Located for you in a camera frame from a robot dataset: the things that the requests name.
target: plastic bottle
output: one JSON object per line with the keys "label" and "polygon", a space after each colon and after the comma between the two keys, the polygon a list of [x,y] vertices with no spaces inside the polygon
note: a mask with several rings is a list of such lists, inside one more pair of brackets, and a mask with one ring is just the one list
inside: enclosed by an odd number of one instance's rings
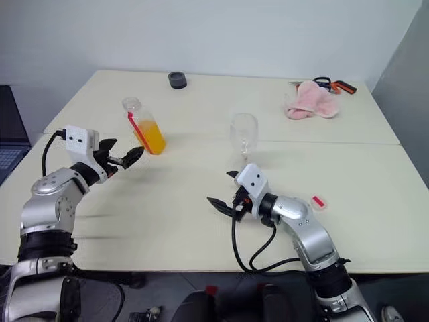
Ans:
{"label": "plastic bottle", "polygon": [[166,141],[149,109],[144,107],[137,97],[125,98],[122,100],[122,106],[140,144],[150,154],[161,154],[166,147]]}

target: white table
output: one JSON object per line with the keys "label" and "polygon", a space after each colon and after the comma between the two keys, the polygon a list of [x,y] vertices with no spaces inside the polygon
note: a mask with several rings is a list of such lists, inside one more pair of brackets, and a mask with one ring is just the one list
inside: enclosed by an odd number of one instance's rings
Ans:
{"label": "white table", "polygon": [[[102,127],[85,120],[79,125]],[[233,164],[228,140],[166,135],[168,147],[161,156],[145,155],[129,170],[94,185],[78,206],[73,259],[81,268],[239,270],[231,247],[231,220],[205,199],[230,201],[235,192],[225,175]],[[16,261],[21,208],[40,177],[48,136],[0,187],[2,264]],[[116,137],[114,155],[137,143],[132,134]],[[54,142],[48,171],[71,165],[63,144]],[[307,200],[316,193],[327,200],[328,208],[316,217],[340,254],[352,259],[350,272],[429,272],[428,191],[401,146],[260,142],[253,161],[266,173],[274,193]],[[248,261],[270,233],[251,216],[238,224],[243,259]],[[279,231],[257,265],[291,256],[290,238]],[[297,263],[289,267],[301,268]]]}
{"label": "white table", "polygon": [[136,96],[153,112],[162,131],[227,138],[236,112],[259,122],[261,140],[399,144],[364,83],[354,95],[337,97],[340,114],[331,120],[287,119],[282,106],[296,96],[286,79],[186,75],[188,86],[172,89],[166,73],[100,70],[79,90],[44,133],[73,124],[100,133],[128,134],[121,101]]}

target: pink towel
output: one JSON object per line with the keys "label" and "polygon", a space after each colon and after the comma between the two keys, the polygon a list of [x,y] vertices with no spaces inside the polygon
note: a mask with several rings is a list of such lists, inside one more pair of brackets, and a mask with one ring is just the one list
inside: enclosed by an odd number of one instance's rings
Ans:
{"label": "pink towel", "polygon": [[305,119],[314,114],[330,119],[339,112],[334,95],[316,82],[303,82],[296,93],[296,100],[285,106],[285,114],[290,119]]}

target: laptop keyboard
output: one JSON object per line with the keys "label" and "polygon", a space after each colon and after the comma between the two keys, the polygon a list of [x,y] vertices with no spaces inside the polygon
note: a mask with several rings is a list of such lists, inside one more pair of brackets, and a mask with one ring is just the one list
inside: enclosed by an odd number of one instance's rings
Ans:
{"label": "laptop keyboard", "polygon": [[0,170],[8,169],[20,153],[21,150],[0,149]]}

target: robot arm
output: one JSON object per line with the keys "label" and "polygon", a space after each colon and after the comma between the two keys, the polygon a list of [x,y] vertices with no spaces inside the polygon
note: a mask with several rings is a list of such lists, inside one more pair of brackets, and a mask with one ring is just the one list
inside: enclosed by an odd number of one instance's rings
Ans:
{"label": "robot arm", "polygon": [[63,138],[75,163],[39,179],[23,207],[21,245],[11,271],[4,321],[74,321],[80,315],[80,287],[71,259],[77,249],[72,239],[76,208],[91,185],[118,171],[111,164],[128,168],[144,151],[138,147],[123,158],[110,157],[116,139],[99,142],[96,131],[73,126],[66,127]]}
{"label": "robot arm", "polygon": [[[325,321],[376,322],[355,281],[340,258],[325,228],[316,220],[311,206],[299,198],[271,194],[266,177],[255,164],[240,173],[229,172],[239,186],[233,204],[242,205],[262,222],[281,225],[292,236],[293,244],[316,300],[325,313]],[[228,210],[216,199],[209,201],[221,212]]]}

